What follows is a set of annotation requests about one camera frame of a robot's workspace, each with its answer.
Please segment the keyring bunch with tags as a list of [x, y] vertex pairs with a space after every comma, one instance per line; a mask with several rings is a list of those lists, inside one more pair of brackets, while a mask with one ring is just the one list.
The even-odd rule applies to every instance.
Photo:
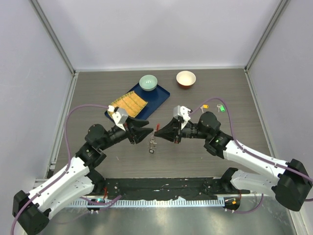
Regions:
[[154, 129], [154, 131], [152, 132], [152, 135], [150, 136], [149, 139], [149, 153], [150, 154], [154, 154], [155, 149], [156, 149], [156, 138], [155, 138], [155, 132], [158, 131], [160, 129], [160, 124], [158, 123], [156, 125], [156, 128]]

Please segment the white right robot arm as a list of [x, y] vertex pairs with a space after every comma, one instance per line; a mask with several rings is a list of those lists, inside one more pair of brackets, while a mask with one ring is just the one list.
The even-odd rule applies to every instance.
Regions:
[[204, 148], [212, 156], [243, 165], [253, 173], [229, 168], [222, 176], [221, 188], [226, 193], [249, 190], [272, 196], [285, 208], [300, 211], [313, 188], [302, 162], [292, 159], [286, 162], [246, 147], [232, 136], [220, 130], [221, 123], [212, 112], [201, 114], [197, 123], [183, 112], [175, 115], [155, 136], [170, 142], [181, 139], [203, 139]]

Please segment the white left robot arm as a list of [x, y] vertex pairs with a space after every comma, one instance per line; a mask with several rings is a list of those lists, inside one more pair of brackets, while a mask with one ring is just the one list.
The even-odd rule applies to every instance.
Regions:
[[106, 158], [103, 150], [123, 140], [140, 143], [153, 131], [148, 124], [147, 120], [129, 117], [121, 127], [114, 125], [110, 130], [101, 124], [92, 125], [85, 136], [85, 144], [67, 165], [30, 192], [20, 190], [15, 194], [14, 222], [28, 235], [37, 235], [72, 201], [90, 193], [100, 195], [106, 181], [96, 167]]

